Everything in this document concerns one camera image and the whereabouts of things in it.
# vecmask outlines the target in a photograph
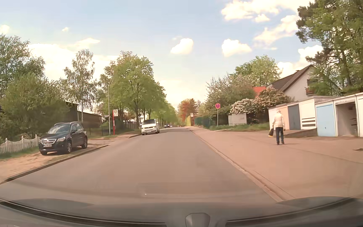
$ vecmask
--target dark trousers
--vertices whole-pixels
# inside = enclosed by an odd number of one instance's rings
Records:
[[[280,133],[281,133],[281,142],[284,142],[284,130],[282,127],[275,127],[275,137],[277,138],[277,143],[280,143]]]

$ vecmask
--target white van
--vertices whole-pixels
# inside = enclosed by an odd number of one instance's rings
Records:
[[[141,125],[142,135],[148,133],[159,133],[159,122],[156,119],[144,120]]]

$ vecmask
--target asphalt road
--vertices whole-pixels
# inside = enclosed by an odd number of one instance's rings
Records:
[[[65,213],[86,204],[275,203],[184,128],[118,140],[4,183],[0,198]]]

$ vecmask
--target elderly man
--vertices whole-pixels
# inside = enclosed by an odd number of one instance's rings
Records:
[[[280,133],[281,133],[281,143],[284,144],[283,131],[285,131],[285,123],[284,123],[284,116],[281,114],[280,110],[278,110],[277,114],[274,116],[273,128],[275,131],[275,137],[277,138],[277,145],[280,145]]]

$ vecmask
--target flowering shrub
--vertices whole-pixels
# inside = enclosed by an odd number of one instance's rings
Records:
[[[232,104],[230,112],[232,114],[263,114],[270,107],[289,102],[290,97],[271,88],[260,92],[259,96],[254,99],[242,99],[235,102]]]

